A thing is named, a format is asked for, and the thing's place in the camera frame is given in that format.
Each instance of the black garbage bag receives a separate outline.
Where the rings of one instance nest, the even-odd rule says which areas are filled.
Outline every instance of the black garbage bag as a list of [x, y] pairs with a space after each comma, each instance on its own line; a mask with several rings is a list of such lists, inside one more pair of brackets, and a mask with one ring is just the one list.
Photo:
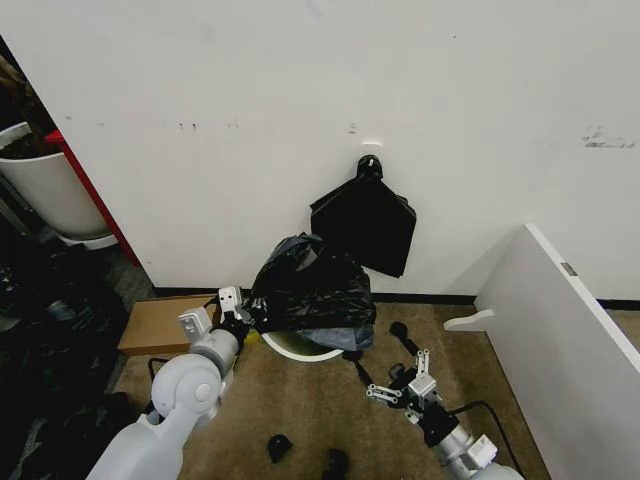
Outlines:
[[260, 333], [295, 330], [347, 350], [373, 343], [376, 309], [368, 275], [317, 235], [280, 242], [258, 273], [250, 302], [264, 308], [262, 316], [254, 314]]
[[374, 155], [358, 162], [356, 178], [311, 204], [311, 230], [360, 265], [400, 277], [409, 256], [416, 212], [382, 182]]

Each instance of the clutter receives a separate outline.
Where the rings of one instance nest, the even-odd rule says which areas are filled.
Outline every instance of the clutter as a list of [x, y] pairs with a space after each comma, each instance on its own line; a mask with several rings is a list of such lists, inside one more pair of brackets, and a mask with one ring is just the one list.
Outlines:
[[0, 477], [20, 460], [36, 417], [74, 411], [102, 397], [124, 329], [121, 300], [102, 263], [81, 246], [16, 238], [0, 252]]
[[[317, 235], [285, 238], [258, 273], [249, 303], [260, 333], [295, 330], [319, 345], [362, 350], [373, 343], [369, 277]], [[262, 316], [256, 307], [264, 307]]]
[[322, 480], [344, 480], [349, 470], [349, 456], [342, 450], [329, 450], [329, 468], [322, 472]]
[[[202, 307], [213, 295], [192, 295], [169, 298], [153, 298], [136, 302], [131, 310], [129, 323], [122, 334], [118, 350], [125, 355], [158, 355], [161, 353], [186, 353], [189, 341], [177, 318], [185, 310]], [[220, 308], [209, 303], [207, 312], [217, 324]]]
[[392, 277], [404, 273], [415, 225], [415, 211], [382, 182], [374, 155], [360, 159], [354, 179], [311, 204], [314, 234]]
[[282, 434], [274, 435], [267, 443], [267, 451], [273, 463], [278, 463], [293, 447], [293, 443]]
[[52, 416], [38, 430], [35, 442], [39, 445], [24, 460], [20, 478], [85, 478], [113, 436], [134, 421], [134, 411], [122, 392]]

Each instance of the white trash can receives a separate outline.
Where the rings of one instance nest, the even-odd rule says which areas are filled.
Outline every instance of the white trash can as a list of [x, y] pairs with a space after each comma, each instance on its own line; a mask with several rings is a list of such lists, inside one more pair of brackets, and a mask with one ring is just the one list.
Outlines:
[[0, 172], [63, 241], [84, 243], [110, 236], [109, 227], [64, 153], [2, 158], [3, 148], [29, 133], [26, 122], [0, 132]]
[[280, 355], [299, 362], [322, 362], [343, 352], [318, 345], [292, 331], [265, 333], [262, 338]]

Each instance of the wall stain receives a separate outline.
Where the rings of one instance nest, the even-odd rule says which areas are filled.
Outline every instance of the wall stain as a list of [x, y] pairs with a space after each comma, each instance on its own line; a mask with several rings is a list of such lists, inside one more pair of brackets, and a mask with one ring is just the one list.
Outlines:
[[322, 10], [320, 10], [320, 7], [316, 3], [316, 1], [305, 0], [304, 4], [306, 5], [307, 11], [309, 12], [309, 15], [311, 16], [311, 18], [313, 18], [313, 20], [316, 23], [321, 23], [323, 14], [322, 14]]
[[585, 148], [633, 148], [636, 146], [636, 140], [609, 135], [607, 129], [602, 126], [589, 127], [587, 133], [581, 138]]

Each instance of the black object on floor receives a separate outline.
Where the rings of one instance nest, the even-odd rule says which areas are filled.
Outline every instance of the black object on floor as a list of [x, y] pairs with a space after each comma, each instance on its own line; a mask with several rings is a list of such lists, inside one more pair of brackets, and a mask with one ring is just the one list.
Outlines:
[[415, 356], [420, 350], [415, 342], [409, 338], [409, 329], [404, 323], [393, 322], [389, 328], [389, 333], [400, 340], [400, 343], [412, 356]]
[[267, 442], [267, 451], [273, 463], [278, 463], [282, 460], [282, 457], [291, 450], [291, 447], [293, 447], [293, 443], [281, 433], [274, 435], [269, 439], [269, 442]]
[[371, 378], [371, 375], [369, 375], [369, 373], [367, 373], [364, 367], [360, 364], [360, 358], [362, 358], [362, 352], [344, 352], [342, 354], [342, 358], [355, 365], [356, 370], [358, 371], [358, 378], [364, 385], [364, 388], [368, 388], [369, 385], [373, 384], [373, 379]]
[[311, 230], [358, 263], [392, 277], [404, 273], [416, 212], [382, 183], [375, 155], [358, 162], [356, 178], [311, 204]]
[[344, 480], [349, 471], [349, 456], [342, 450], [329, 450], [329, 468], [322, 472], [322, 480]]
[[276, 246], [246, 308], [260, 333], [295, 330], [342, 350], [373, 344], [376, 307], [369, 277], [351, 256], [317, 235], [303, 233]]
[[38, 431], [40, 445], [24, 460], [20, 478], [86, 478], [111, 439], [134, 421], [122, 392], [71, 414], [52, 416]]

